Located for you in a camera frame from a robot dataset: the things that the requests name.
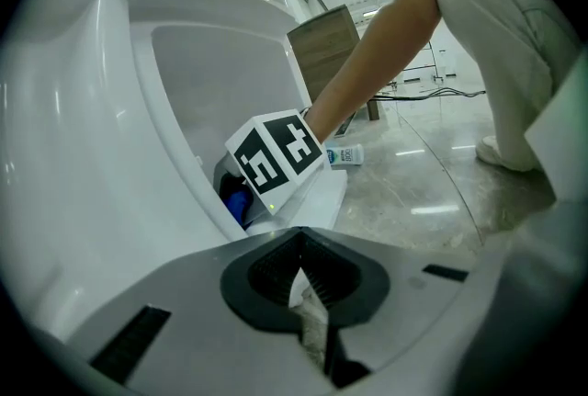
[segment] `white sneaker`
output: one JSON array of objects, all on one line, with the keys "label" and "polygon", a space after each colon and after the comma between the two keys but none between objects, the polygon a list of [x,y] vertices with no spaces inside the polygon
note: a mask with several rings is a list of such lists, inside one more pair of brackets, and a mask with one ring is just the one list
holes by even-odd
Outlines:
[{"label": "white sneaker", "polygon": [[476,144],[476,155],[478,156],[478,159],[486,164],[501,165],[502,167],[506,167],[511,171],[526,172],[534,168],[537,169],[537,167],[522,169],[506,162],[500,155],[498,142],[496,142],[495,136],[486,136],[482,138],[481,141]]}]

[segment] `plastic bottle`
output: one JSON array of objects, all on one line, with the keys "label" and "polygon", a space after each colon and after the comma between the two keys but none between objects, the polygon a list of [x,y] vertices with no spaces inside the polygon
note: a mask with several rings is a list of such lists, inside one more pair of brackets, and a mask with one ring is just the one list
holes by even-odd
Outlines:
[{"label": "plastic bottle", "polygon": [[327,156],[331,165],[355,164],[364,162],[364,147],[361,144],[353,146],[328,147]]}]

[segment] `person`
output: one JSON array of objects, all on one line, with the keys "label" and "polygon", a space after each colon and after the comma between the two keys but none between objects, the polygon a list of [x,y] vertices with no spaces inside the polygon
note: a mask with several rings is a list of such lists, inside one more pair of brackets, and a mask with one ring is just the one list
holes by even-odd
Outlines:
[{"label": "person", "polygon": [[398,74],[441,17],[479,65],[495,136],[478,157],[515,171],[540,168],[524,133],[561,86],[587,28],[583,0],[394,0],[306,114],[319,141]]}]

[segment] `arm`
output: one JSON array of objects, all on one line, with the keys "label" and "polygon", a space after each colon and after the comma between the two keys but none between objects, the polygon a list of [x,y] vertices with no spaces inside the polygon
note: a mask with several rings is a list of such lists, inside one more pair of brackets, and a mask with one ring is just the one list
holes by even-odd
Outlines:
[{"label": "arm", "polygon": [[436,0],[394,0],[380,9],[305,117],[320,142],[406,67],[440,18]]}]

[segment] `beige pants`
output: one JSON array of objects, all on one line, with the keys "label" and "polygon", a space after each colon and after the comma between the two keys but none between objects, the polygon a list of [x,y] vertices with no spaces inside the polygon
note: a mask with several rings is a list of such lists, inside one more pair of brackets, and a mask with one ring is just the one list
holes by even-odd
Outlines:
[{"label": "beige pants", "polygon": [[437,0],[456,39],[478,63],[505,164],[538,166],[524,133],[582,47],[552,0]]}]

